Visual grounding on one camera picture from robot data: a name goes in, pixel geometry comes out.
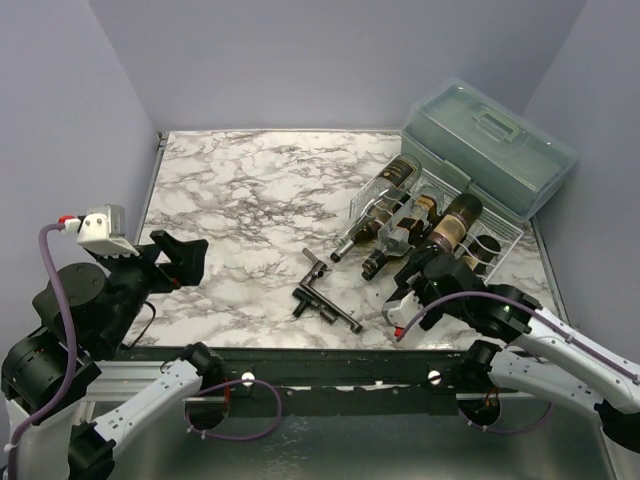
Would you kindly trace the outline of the clear bottle gold cap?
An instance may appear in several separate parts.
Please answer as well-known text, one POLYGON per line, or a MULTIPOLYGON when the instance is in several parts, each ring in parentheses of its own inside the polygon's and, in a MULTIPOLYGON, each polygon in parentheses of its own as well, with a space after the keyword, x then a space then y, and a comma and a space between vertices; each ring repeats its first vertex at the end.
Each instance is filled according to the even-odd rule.
POLYGON ((384 257, 406 254, 438 218, 443 200, 443 192, 434 186, 424 185, 417 190, 380 230, 376 251, 384 257))

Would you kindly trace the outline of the green wine bottle front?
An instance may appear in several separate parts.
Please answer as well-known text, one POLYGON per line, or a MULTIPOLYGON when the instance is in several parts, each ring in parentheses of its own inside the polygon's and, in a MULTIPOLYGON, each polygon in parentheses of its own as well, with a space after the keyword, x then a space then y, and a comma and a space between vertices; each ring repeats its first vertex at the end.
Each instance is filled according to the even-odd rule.
POLYGON ((396 261, 399 256, 392 255, 386 250, 375 249, 362 263, 361 276, 371 281, 390 261, 396 261))

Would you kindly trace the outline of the brown wine bottle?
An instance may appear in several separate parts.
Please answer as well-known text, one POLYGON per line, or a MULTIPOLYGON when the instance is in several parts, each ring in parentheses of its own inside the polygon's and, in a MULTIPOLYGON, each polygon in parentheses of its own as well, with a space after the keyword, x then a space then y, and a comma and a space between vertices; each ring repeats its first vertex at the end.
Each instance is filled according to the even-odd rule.
POLYGON ((376 214, 360 216, 345 233, 338 237, 338 245, 329 255, 332 262, 340 262, 355 246, 372 241, 378 232, 388 223, 394 209, 380 210, 376 214))

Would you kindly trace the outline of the green wine bottle back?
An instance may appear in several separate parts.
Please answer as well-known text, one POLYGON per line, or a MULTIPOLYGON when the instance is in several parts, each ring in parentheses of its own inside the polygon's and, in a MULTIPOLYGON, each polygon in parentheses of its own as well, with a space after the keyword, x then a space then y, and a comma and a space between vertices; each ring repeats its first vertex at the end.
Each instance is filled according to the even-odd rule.
POLYGON ((475 195, 471 193, 457 195, 418 248, 425 244, 437 244, 440 246, 440 253, 452 253, 482 211, 483 204, 475 195))

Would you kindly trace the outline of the green wine bottle silver neck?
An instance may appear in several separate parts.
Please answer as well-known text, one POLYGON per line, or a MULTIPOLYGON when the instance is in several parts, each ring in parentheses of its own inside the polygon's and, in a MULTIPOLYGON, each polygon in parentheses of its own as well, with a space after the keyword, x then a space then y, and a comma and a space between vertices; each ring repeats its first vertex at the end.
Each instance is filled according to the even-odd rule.
POLYGON ((501 253, 500 243, 491 235, 479 235, 463 251, 459 261, 477 275, 485 275, 491 262, 501 253))

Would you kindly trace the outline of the clear glass bottle tall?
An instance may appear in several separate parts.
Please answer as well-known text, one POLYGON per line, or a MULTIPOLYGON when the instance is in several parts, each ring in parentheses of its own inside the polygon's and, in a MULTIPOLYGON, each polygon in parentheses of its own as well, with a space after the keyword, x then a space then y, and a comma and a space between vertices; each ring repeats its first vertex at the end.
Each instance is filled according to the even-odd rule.
POLYGON ((349 223, 338 237, 362 215, 380 210, 396 211, 407 200, 421 173, 422 166, 414 156, 403 153, 396 156, 356 196, 351 204, 349 223))

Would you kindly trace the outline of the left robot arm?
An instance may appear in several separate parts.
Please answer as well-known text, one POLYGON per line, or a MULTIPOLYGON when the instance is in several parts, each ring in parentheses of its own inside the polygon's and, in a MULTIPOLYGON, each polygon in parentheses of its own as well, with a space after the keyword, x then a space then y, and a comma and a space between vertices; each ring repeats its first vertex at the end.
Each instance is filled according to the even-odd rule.
POLYGON ((11 428, 4 475, 105 479, 138 431, 187 397, 221 385, 221 360, 196 342, 122 406, 75 421, 100 363, 120 351, 149 296, 201 282, 208 243, 157 230, 150 244, 134 246, 111 234, 88 237, 84 224, 69 218, 41 229, 39 248, 49 277, 33 301, 41 324, 1 366, 11 428))

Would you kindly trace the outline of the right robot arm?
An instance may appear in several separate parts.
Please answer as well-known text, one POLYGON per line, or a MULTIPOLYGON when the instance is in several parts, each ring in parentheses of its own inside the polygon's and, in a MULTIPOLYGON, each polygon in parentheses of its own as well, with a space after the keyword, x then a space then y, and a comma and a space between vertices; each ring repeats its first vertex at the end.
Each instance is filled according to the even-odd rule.
POLYGON ((595 421, 621 447, 639 449, 639 366, 600 345, 507 284, 487 285, 466 263, 437 246, 411 255, 395 275, 386 304, 403 339, 445 315, 483 335, 467 351, 460 379, 536 396, 595 421))

